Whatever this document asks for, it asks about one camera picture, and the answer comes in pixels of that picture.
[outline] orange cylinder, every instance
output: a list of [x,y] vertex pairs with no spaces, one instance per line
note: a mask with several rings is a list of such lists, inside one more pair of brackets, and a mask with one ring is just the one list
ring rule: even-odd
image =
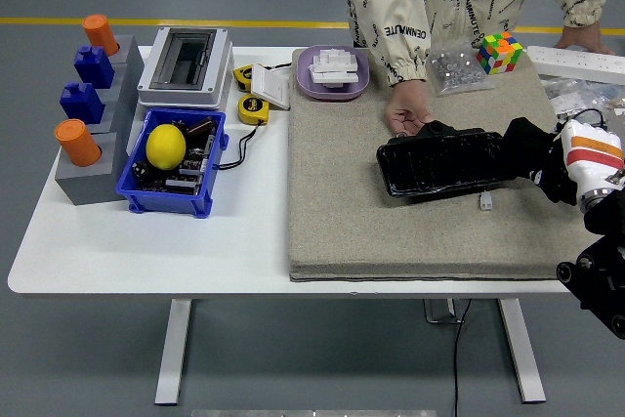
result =
[[80,119],[66,119],[55,129],[55,137],[76,166],[90,166],[102,156],[102,150]]
[[90,15],[83,20],[82,27],[85,29],[91,45],[102,46],[107,56],[112,56],[119,51],[119,45],[115,41],[108,19],[104,15]]

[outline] white power strip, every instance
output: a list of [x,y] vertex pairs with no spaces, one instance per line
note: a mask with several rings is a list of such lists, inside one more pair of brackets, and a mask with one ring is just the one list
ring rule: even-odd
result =
[[625,58],[568,49],[528,46],[536,71],[545,75],[625,85]]

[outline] beige felt mat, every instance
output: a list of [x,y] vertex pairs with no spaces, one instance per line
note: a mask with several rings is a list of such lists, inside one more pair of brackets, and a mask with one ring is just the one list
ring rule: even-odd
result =
[[[295,70],[291,77],[292,279],[551,279],[559,262],[574,261],[597,239],[577,207],[552,203],[528,180],[495,189],[492,211],[480,211],[478,194],[418,204],[387,195],[376,150],[391,137],[382,120],[390,89],[381,67],[370,64],[369,86],[347,103],[309,98]],[[519,116],[553,128],[556,116],[527,55],[513,72],[491,78],[493,90],[432,96],[435,118],[501,135]]]

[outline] white table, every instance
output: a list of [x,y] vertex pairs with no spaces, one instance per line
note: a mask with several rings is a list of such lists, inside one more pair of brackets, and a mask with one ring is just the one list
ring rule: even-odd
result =
[[[144,57],[149,48],[142,47]],[[289,63],[295,48],[234,48],[235,67]],[[250,131],[236,116],[232,84],[230,136],[222,162],[238,158]],[[138,108],[131,141],[145,115]],[[56,162],[9,274],[23,295],[154,295],[172,299],[157,403],[176,403],[191,300],[264,295],[313,298],[494,298],[501,306],[523,401],[544,401],[518,298],[568,293],[557,281],[291,282],[287,259],[289,112],[273,110],[248,145],[245,162],[220,172],[210,217],[143,213],[126,201],[74,206],[54,180]]]

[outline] black cable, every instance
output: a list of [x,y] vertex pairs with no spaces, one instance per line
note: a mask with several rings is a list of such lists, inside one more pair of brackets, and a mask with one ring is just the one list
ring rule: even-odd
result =
[[585,113],[585,112],[588,112],[588,111],[594,111],[594,112],[596,112],[596,113],[598,113],[598,114],[599,114],[599,118],[601,119],[601,121],[600,121],[600,124],[599,124],[599,125],[601,126],[601,128],[602,128],[602,129],[606,130],[606,128],[605,128],[604,114],[601,112],[601,110],[600,110],[600,109],[596,109],[595,107],[589,107],[589,108],[587,108],[587,109],[582,109],[581,111],[579,111],[579,112],[577,112],[577,113],[573,114],[573,115],[572,115],[572,116],[570,116],[570,117],[567,117],[567,119],[565,120],[565,122],[564,122],[564,123],[562,123],[562,124],[560,124],[560,123],[559,123],[559,124],[558,124],[558,126],[557,126],[557,128],[558,128],[558,133],[560,133],[560,132],[562,131],[562,129],[564,128],[564,126],[566,125],[566,123],[567,123],[568,121],[570,121],[571,119],[575,119],[576,117],[578,117],[578,116],[580,116],[581,114],[583,114],[583,113]]
[[220,170],[231,170],[232,168],[236,168],[238,165],[243,163],[243,160],[245,159],[245,150],[247,149],[247,143],[250,139],[254,137],[254,134],[256,134],[256,131],[258,131],[258,128],[264,122],[265,121],[263,121],[262,119],[259,119],[258,124],[254,128],[254,130],[248,135],[241,137],[241,140],[238,141],[238,160],[231,163],[224,163],[223,165],[219,165]]
[[469,311],[472,300],[469,300],[465,312],[462,313],[460,318],[460,326],[458,326],[458,332],[456,332],[456,343],[453,346],[453,387],[454,387],[454,404],[453,415],[458,417],[458,341],[460,340],[460,331],[462,331],[462,325],[465,323],[465,316]]
[[278,65],[271,65],[271,66],[267,66],[265,67],[267,70],[272,70],[273,68],[282,68],[282,67],[289,67],[291,66],[291,63],[279,63]]

